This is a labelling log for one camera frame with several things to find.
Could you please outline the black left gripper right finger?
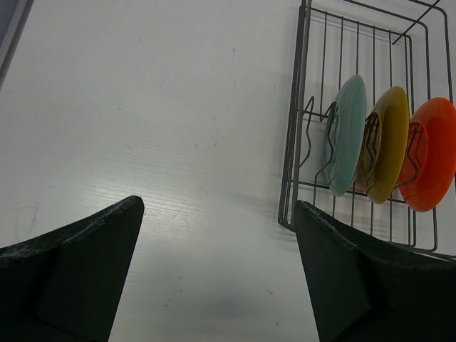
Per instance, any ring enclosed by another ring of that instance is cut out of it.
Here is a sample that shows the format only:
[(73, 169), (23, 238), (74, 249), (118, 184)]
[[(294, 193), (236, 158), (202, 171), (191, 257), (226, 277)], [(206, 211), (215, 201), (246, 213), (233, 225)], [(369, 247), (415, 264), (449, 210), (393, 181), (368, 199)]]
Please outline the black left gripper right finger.
[(453, 341), (455, 264), (395, 247), (297, 202), (294, 226), (321, 341)]

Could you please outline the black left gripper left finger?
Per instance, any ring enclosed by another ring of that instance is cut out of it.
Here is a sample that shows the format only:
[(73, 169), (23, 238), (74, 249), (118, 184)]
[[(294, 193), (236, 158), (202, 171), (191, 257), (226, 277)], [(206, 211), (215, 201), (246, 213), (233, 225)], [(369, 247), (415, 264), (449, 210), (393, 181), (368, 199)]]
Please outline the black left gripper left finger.
[(143, 213), (132, 195), (1, 248), (1, 340), (108, 341)]

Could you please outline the yellow brown patterned plate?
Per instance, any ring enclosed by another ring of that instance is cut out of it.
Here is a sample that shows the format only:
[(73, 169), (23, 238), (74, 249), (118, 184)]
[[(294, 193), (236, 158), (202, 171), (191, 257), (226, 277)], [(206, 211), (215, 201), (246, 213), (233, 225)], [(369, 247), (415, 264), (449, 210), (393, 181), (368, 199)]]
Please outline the yellow brown patterned plate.
[(400, 86), (388, 89), (368, 116), (357, 178), (370, 200), (384, 203), (402, 170), (408, 144), (408, 97)]

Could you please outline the orange plastic plate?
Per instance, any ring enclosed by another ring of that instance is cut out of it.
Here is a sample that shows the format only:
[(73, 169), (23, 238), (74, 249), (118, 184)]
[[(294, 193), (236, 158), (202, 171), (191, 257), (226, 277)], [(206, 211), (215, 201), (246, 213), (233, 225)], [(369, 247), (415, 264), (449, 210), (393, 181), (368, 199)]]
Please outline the orange plastic plate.
[(399, 190), (411, 209), (426, 212), (443, 199), (454, 176), (455, 107), (446, 98), (432, 98), (410, 119)]

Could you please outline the light green glass plate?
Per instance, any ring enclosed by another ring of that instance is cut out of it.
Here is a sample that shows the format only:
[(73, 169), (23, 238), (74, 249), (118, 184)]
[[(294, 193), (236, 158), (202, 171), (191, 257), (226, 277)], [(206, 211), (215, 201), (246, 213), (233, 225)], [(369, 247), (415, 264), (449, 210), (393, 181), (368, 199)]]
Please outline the light green glass plate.
[(361, 153), (367, 102), (360, 75), (351, 76), (339, 90), (324, 134), (322, 163), (325, 181), (335, 196), (349, 189)]

